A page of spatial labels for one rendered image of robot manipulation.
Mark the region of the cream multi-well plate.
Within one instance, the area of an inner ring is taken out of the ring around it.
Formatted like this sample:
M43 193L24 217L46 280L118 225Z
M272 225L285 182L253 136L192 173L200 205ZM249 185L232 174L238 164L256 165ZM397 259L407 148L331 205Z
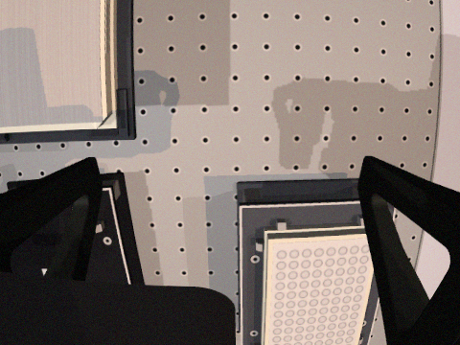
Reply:
M357 222L264 227L261 345L358 345L373 272Z

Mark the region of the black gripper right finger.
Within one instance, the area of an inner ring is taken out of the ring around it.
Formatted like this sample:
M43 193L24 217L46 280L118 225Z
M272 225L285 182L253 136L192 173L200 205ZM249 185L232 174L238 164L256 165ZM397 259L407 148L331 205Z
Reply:
M365 156L357 183L387 345L449 345L460 333L460 192ZM386 201L385 201L386 200ZM429 300L387 202L449 253Z

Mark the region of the grey flat base plate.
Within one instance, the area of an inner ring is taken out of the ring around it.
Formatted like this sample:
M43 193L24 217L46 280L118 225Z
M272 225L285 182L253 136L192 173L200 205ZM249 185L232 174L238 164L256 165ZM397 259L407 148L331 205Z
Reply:
M239 333L237 183L433 182L443 0L133 0L135 140L0 145L0 194L87 157L124 173L145 285L225 294Z

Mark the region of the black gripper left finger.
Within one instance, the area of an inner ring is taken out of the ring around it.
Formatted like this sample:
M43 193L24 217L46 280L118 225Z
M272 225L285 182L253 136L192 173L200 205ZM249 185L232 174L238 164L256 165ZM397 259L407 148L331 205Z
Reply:
M43 277L85 281L103 183L95 157L0 194L0 271L12 272L13 250L74 203Z

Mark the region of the beige plate with grid of square wells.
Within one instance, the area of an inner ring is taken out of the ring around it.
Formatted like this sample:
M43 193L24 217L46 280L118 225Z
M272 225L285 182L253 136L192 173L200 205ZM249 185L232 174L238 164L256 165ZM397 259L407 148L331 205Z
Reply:
M100 10L102 123L0 127L0 133L118 127L117 0L101 0Z

